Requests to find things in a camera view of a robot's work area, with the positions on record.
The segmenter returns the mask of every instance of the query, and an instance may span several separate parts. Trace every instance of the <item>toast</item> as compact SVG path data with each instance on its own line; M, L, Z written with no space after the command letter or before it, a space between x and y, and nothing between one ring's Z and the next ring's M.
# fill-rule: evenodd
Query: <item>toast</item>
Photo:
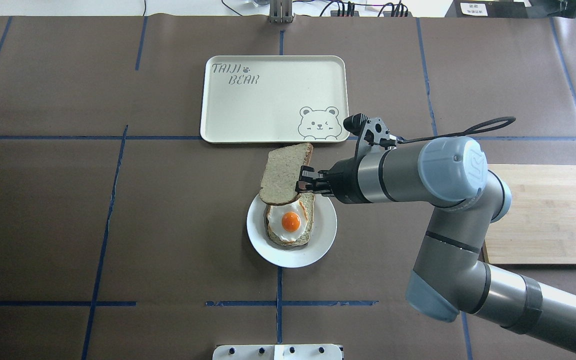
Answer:
M268 153L259 198L268 205L286 205L299 199L295 191L302 166L311 162L313 145L300 143L277 148Z
M282 241L279 236L276 235L268 226L268 212L270 211L270 205L265 207L265 212L263 213L263 218L265 219L265 232L268 234L268 238L275 244L286 247L296 247L302 246L311 240L311 231L313 230L313 221L315 215L315 194L313 193L303 193L299 198L306 208L306 216L308 217L308 223L306 225L306 230L304 233L293 242Z

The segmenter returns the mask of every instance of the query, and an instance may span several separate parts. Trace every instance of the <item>light blue joint cap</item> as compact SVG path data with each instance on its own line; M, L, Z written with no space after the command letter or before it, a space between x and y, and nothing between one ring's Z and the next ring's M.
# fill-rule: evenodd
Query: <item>light blue joint cap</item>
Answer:
M501 207L501 211L499 211L499 214L496 215L494 219L490 221L490 223L496 223L501 218L503 218L504 215L507 214L508 210L510 210L510 204L512 204L513 202L513 193L510 192L510 187L508 187L508 184L506 184L506 182L503 181L501 178L499 179L499 181L501 182L501 187L503 189L503 206Z
M459 315L459 310L414 270L410 272L406 301L418 312L438 321L454 322Z
M474 198L486 187L486 154L471 137L434 139L423 146L417 161L423 186L441 200Z

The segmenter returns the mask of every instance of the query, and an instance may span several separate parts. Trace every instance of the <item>bear drawing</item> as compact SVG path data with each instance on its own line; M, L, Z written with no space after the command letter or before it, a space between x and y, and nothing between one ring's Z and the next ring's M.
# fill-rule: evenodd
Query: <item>bear drawing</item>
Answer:
M304 140L325 140L341 135L341 127L337 116L339 110L334 106L329 106L325 110L313 110L304 106L299 110L301 123L297 128Z

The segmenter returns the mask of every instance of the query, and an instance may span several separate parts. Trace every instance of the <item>black box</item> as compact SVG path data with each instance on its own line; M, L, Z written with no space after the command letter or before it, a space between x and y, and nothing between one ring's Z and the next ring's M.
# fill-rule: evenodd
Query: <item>black box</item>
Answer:
M453 0L446 18L515 18L527 19L523 2Z

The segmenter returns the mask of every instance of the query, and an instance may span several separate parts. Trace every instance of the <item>wooden cutting board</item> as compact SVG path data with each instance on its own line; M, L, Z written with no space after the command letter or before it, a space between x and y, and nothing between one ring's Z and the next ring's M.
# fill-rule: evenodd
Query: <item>wooden cutting board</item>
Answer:
M490 164L512 192L484 244L490 264L576 264L576 166Z

